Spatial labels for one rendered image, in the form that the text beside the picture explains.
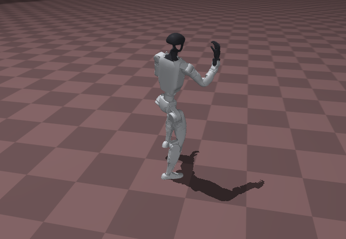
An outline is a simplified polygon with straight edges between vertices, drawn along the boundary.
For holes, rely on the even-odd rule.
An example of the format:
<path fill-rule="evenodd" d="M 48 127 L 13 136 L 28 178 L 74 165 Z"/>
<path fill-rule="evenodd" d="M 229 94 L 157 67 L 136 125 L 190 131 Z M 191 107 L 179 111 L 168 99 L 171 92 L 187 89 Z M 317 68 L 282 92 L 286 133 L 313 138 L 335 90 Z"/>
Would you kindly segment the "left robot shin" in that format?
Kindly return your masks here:
<path fill-rule="evenodd" d="M 168 114 L 167 114 L 167 120 L 166 120 L 166 123 L 165 123 L 165 126 L 166 126 L 166 138 L 165 138 L 165 141 L 168 140 L 168 143 L 171 141 L 171 137 L 172 137 L 172 132 L 174 130 L 174 127 L 173 127 L 173 122 L 171 120 L 168 119 Z"/>

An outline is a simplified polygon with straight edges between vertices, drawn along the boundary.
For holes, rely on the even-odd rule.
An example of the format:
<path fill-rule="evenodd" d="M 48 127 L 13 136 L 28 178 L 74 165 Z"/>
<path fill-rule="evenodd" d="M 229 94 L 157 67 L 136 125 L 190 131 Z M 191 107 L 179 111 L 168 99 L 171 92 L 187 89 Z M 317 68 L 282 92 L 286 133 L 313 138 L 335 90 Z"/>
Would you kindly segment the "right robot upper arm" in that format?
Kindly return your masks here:
<path fill-rule="evenodd" d="M 195 70 L 194 66 L 190 63 L 184 63 L 180 65 L 180 70 L 183 74 L 190 76 L 196 83 L 198 83 L 202 87 L 206 87 L 207 85 L 204 85 L 203 80 L 206 77 L 201 77 L 201 75 Z"/>

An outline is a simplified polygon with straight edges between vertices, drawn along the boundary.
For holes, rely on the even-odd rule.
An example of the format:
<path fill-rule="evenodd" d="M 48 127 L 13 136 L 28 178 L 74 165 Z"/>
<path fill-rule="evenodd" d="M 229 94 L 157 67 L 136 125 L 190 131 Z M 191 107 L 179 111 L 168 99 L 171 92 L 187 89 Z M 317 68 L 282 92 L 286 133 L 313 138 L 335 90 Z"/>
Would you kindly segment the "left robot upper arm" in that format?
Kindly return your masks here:
<path fill-rule="evenodd" d="M 158 69 L 159 69 L 159 58 L 163 55 L 163 52 L 159 52 L 154 56 L 155 61 L 155 76 L 158 77 Z"/>

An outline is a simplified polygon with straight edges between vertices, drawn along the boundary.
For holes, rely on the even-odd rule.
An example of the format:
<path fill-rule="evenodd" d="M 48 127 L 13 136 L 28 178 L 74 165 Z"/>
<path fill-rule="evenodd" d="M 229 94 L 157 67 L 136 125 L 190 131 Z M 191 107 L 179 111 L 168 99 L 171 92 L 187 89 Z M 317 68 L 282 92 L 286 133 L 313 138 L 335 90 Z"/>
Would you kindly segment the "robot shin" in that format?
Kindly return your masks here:
<path fill-rule="evenodd" d="M 182 146 L 183 147 L 183 146 Z M 179 144 L 173 144 L 171 146 L 171 149 L 168 151 L 168 158 L 167 158 L 167 176 L 170 176 L 182 151 L 182 147 L 180 148 Z M 171 171 L 172 170 L 172 171 Z"/>
<path fill-rule="evenodd" d="M 173 127 L 173 122 L 171 120 L 168 119 L 168 114 L 167 114 L 167 120 L 166 120 L 166 123 L 165 123 L 165 126 L 166 126 L 166 138 L 165 138 L 165 141 L 168 140 L 168 143 L 171 141 L 171 137 L 172 137 L 172 132 L 174 130 L 174 127 Z"/>

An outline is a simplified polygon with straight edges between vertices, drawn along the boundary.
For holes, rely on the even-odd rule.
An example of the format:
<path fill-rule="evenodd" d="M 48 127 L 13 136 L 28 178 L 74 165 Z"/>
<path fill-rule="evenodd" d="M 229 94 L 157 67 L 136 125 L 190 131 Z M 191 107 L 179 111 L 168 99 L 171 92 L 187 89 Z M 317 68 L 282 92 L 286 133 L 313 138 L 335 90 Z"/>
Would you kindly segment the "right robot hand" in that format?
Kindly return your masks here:
<path fill-rule="evenodd" d="M 213 66 L 216 66 L 217 60 L 220 61 L 220 59 L 219 59 L 219 56 L 220 56 L 220 45 L 217 42 L 215 42 L 215 41 L 212 41 L 211 43 L 213 43 L 214 47 L 215 47 L 215 49 L 214 49 L 211 46 L 211 48 L 212 48 L 212 50 L 214 52 L 214 58 L 212 59 L 212 64 L 213 64 Z"/>

